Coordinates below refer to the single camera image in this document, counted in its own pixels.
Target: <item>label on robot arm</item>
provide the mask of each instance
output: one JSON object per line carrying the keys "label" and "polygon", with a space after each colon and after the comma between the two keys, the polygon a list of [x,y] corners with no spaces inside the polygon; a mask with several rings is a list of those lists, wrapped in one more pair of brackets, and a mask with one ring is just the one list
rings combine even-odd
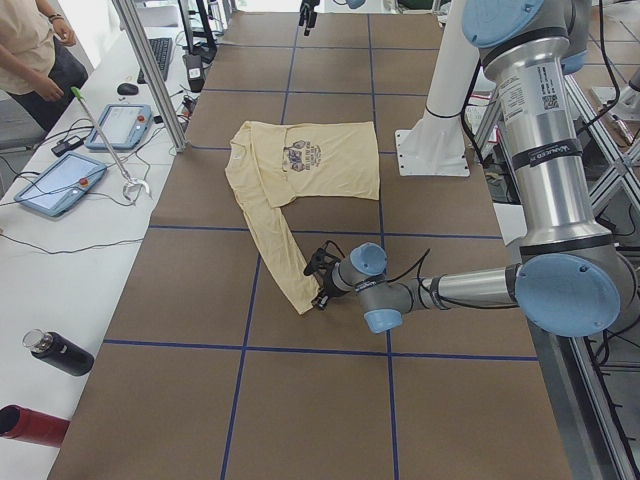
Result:
{"label": "label on robot arm", "polygon": [[565,110],[562,81],[555,62],[533,65],[507,78],[499,86],[506,124],[523,114],[537,116]]}

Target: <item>yellow cloth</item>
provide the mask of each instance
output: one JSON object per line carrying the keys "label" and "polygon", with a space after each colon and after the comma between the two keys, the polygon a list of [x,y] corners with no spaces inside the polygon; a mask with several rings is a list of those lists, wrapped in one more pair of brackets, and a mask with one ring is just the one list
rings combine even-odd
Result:
{"label": "yellow cloth", "polygon": [[378,200],[378,164],[371,122],[245,122],[231,140],[227,179],[265,265],[298,313],[311,308],[318,282],[303,275],[307,260],[280,207],[307,196]]}
{"label": "yellow cloth", "polygon": [[[53,68],[53,29],[38,10],[35,0],[0,0],[0,45],[43,75],[49,75]],[[33,88],[0,67],[0,90],[24,95]]]}

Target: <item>thermos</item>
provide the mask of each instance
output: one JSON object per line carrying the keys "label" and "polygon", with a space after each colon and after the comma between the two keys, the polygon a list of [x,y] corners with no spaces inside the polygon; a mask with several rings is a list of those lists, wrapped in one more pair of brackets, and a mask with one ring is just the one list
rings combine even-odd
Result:
{"label": "thermos", "polygon": [[76,377],[89,372],[93,366],[93,355],[56,332],[31,330],[22,339],[22,344],[38,360]]}
{"label": "thermos", "polygon": [[62,445],[69,420],[9,405],[0,410],[0,437],[49,447]]}

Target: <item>blue joint cap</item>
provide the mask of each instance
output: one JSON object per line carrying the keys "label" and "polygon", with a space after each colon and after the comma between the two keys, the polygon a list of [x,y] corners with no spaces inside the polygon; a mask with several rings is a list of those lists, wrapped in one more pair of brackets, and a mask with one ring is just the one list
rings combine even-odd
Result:
{"label": "blue joint cap", "polygon": [[587,51],[583,51],[580,53],[576,53],[575,55],[571,55],[570,57],[563,58],[560,61],[562,65],[562,73],[564,75],[569,75],[571,73],[576,73],[587,61]]}
{"label": "blue joint cap", "polygon": [[387,268],[387,254],[375,243],[363,243],[349,254],[353,267],[369,277],[380,275]]}
{"label": "blue joint cap", "polygon": [[563,253],[525,263],[516,278],[516,299],[531,322],[562,337],[601,332],[620,314],[620,294],[609,275]]}
{"label": "blue joint cap", "polygon": [[360,8],[362,5],[364,5],[364,2],[366,0],[347,0],[347,5],[349,5],[349,8],[351,10],[355,10],[356,8]]}
{"label": "blue joint cap", "polygon": [[397,310],[381,308],[371,310],[364,314],[369,330],[373,333],[382,333],[402,325],[402,315]]}
{"label": "blue joint cap", "polygon": [[492,48],[518,35],[540,11],[544,0],[468,0],[462,32],[477,48]]}

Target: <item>computer mouse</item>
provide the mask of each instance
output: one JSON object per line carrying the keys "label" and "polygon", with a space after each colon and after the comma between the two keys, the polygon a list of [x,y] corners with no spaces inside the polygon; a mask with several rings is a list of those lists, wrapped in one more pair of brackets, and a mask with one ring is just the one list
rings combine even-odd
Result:
{"label": "computer mouse", "polygon": [[138,86],[133,83],[121,83],[118,85],[118,95],[137,95]]}

